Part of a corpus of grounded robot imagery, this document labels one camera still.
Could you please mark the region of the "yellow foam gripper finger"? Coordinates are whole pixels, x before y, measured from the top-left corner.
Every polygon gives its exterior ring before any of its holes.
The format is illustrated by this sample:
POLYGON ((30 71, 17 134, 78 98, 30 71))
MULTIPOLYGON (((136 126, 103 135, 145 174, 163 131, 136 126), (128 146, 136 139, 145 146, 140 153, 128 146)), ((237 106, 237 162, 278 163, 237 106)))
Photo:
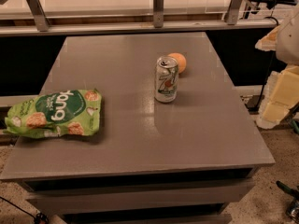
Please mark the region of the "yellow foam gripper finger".
POLYGON ((255 48, 262 51, 275 51, 277 47, 277 36, 279 26, 272 29, 267 35, 259 39, 255 48))
POLYGON ((273 71, 267 79, 264 98, 256 119, 258 127, 272 129, 279 125, 299 103, 299 66, 289 64, 281 72, 273 71))

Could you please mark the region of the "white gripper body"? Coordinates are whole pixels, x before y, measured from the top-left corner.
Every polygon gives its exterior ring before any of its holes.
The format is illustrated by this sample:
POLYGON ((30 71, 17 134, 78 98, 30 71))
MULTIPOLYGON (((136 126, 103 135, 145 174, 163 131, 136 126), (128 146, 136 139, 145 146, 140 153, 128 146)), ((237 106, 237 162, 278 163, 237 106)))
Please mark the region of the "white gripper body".
POLYGON ((284 63, 299 65, 299 7, 295 7, 279 26, 276 56, 284 63))

